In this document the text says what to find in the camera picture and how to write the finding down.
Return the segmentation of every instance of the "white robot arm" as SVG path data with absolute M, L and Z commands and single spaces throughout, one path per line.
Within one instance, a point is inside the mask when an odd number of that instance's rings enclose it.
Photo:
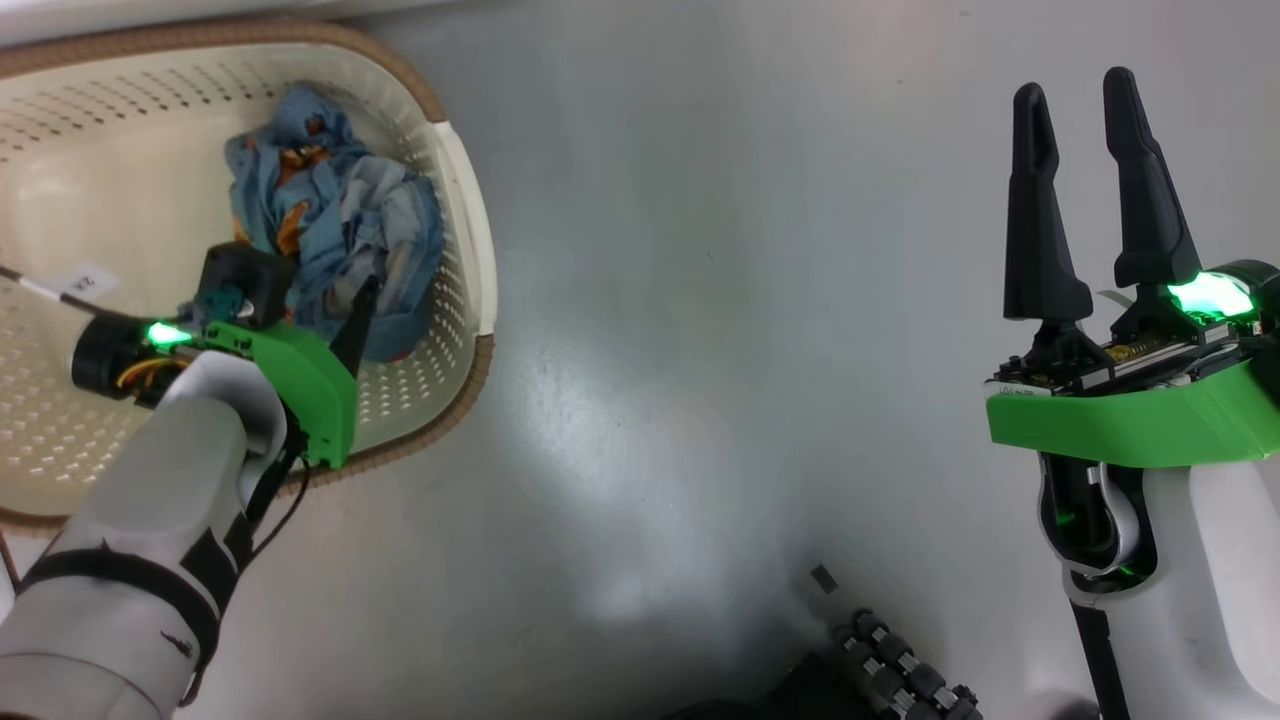
M 23 578 L 0 625 L 0 711 L 169 717 L 255 556 L 261 514 L 246 511 L 279 487 L 284 430 L 253 363 L 196 359 Z
M 1280 719 L 1280 269 L 1202 270 L 1125 68 L 1103 82 L 1120 178 L 1116 284 L 1097 345 L 1053 191 L 1043 90 L 1014 97 L 1005 316 L 1041 320 L 988 380 L 995 442 L 1039 455 L 1039 523 L 1106 720 Z

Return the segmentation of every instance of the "basket rim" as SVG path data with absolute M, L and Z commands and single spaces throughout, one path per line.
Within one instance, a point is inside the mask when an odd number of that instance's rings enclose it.
M 0 79 L 136 55 L 278 44 L 329 45 L 362 55 L 403 85 L 428 120 L 448 120 L 444 105 L 431 86 L 394 50 L 360 31 L 308 20 L 214 20 L 111 31 L 19 46 L 0 53 Z
M 332 23 L 306 20 L 206 22 L 113 31 L 69 40 L 0 51 L 0 81 L 56 68 L 180 50 L 238 45 L 312 44 L 356 53 L 392 74 L 413 96 L 431 123 L 448 120 L 435 91 L 412 65 L 396 51 L 367 35 Z M 484 388 L 493 363 L 494 336 L 479 334 L 466 380 L 449 405 L 430 423 L 396 439 L 360 451 L 337 470 L 317 470 L 312 486 L 323 486 L 380 468 L 434 443 L 470 413 Z M 293 495 L 294 474 L 280 489 Z M 69 515 L 31 515 L 0 506 L 0 530 L 27 537 L 51 538 L 61 532 Z

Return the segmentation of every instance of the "label sticker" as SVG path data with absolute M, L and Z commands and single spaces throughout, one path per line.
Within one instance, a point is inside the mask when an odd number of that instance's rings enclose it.
M 1231 333 L 1230 325 L 1222 323 L 1221 325 L 1204 333 L 1204 342 L 1217 342 Z
M 97 300 L 120 286 L 120 278 L 108 273 L 92 263 L 81 263 L 70 273 L 49 281 L 50 288 L 65 292 L 86 302 Z
M 1000 380 L 987 380 L 982 383 L 982 391 L 987 397 L 992 397 L 995 395 L 1053 395 L 1053 391 L 1047 387 L 1005 383 Z

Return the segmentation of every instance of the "white label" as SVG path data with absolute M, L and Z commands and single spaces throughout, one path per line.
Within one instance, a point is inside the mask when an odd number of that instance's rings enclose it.
M 58 275 L 45 284 L 88 302 L 119 287 L 120 279 L 92 263 L 81 263 L 79 268 Z
M 1226 337 L 1231 332 L 1231 328 L 1225 323 L 1204 333 L 1204 342 L 1217 342 Z
M 1111 379 L 1111 370 L 1102 368 L 1101 370 L 1093 370 L 1088 375 L 1080 378 L 1080 389 L 1089 389 L 1096 384 L 1102 384 Z
M 1053 395 L 1047 387 L 1024 386 L 1001 380 L 987 380 L 982 383 L 982 389 L 987 397 L 995 395 Z

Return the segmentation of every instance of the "laundry basket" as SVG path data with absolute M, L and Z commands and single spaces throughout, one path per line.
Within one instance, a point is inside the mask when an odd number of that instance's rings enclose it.
M 163 316 L 205 249 L 232 237 L 227 138 L 307 82 L 371 151 L 429 176 L 445 251 L 431 332 L 365 364 L 349 462 L 332 482 L 430 445 L 475 402 L 493 356 L 497 270 L 462 141 L 428 83 L 358 32 L 317 23 L 150 28 L 0 54 L 0 264 L 93 302 Z M 148 411 L 72 387 L 87 318 L 0 281 L 0 525 L 55 532 Z

